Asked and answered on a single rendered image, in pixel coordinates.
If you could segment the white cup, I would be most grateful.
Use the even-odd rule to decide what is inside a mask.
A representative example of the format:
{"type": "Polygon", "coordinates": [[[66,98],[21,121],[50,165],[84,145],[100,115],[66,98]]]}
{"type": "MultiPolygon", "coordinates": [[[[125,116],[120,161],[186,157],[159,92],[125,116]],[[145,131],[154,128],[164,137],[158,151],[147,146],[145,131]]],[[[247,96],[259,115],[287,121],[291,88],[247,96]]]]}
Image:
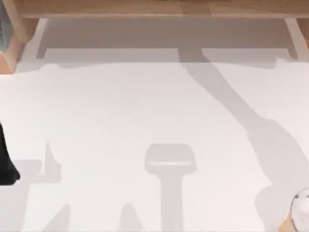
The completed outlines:
{"type": "Polygon", "coordinates": [[[291,217],[297,232],[309,232],[309,188],[299,191],[294,196],[291,217]]]}

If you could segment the wooden coaster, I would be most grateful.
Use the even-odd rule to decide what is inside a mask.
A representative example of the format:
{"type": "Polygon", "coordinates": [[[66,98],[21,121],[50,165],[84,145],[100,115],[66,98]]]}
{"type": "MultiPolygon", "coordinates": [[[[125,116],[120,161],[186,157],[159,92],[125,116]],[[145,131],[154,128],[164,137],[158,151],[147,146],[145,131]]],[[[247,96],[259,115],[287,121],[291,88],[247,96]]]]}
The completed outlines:
{"type": "Polygon", "coordinates": [[[288,214],[276,232],[297,232],[291,214],[288,214]]]}

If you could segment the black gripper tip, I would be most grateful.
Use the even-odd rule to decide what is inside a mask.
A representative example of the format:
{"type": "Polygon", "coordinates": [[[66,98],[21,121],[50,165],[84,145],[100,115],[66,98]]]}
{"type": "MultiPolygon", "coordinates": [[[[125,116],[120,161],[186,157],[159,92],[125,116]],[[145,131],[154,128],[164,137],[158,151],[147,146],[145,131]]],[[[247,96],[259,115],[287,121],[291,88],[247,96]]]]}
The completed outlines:
{"type": "Polygon", "coordinates": [[[21,177],[13,164],[5,142],[2,124],[0,123],[0,186],[11,186],[21,177]]]}

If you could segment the wooden cupboard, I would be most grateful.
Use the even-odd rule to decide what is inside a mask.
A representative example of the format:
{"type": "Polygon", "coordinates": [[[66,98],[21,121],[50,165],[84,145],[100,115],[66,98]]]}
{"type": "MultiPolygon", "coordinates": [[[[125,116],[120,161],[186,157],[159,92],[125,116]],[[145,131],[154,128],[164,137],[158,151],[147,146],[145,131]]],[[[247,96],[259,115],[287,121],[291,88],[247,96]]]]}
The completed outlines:
{"type": "Polygon", "coordinates": [[[309,0],[0,0],[0,19],[13,31],[10,59],[0,70],[13,73],[41,19],[42,41],[27,72],[47,63],[62,68],[106,61],[163,62],[116,50],[176,48],[286,48],[285,19],[294,19],[309,49],[309,0]]]}

